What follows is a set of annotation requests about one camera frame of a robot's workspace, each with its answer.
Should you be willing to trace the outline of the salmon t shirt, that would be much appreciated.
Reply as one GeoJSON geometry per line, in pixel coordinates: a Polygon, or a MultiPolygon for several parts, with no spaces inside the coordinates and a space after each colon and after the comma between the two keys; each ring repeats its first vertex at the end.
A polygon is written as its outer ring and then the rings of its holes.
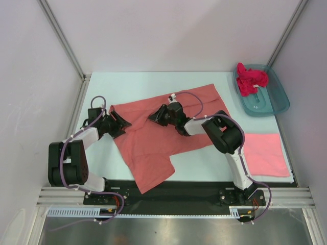
{"type": "Polygon", "coordinates": [[[174,126],[162,127],[148,119],[166,103],[168,95],[164,94],[110,107],[131,123],[114,142],[142,194],[175,172],[170,156],[212,145],[206,134],[182,136],[174,126]]]}

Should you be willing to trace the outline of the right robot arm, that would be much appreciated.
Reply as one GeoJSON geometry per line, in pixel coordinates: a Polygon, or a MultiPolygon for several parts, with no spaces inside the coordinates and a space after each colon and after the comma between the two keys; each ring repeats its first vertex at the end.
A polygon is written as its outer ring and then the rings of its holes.
{"type": "Polygon", "coordinates": [[[220,189],[220,205],[259,206],[256,200],[258,184],[247,170],[242,147],[245,135],[240,126],[223,110],[203,118],[187,117],[179,102],[162,105],[148,117],[161,126],[173,125],[182,136],[207,135],[214,147],[223,153],[233,176],[233,190],[220,189]]]}

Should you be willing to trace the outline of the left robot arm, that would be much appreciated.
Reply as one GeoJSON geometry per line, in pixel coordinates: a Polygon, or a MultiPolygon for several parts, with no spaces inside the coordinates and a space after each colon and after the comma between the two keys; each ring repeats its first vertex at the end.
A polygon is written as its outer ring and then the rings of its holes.
{"type": "Polygon", "coordinates": [[[95,192],[95,198],[102,204],[109,203],[113,192],[108,180],[90,172],[86,150],[105,134],[113,139],[125,134],[132,124],[124,120],[116,111],[104,108],[89,108],[88,118],[76,134],[68,139],[49,145],[48,181],[51,186],[81,188],[95,192]]]}

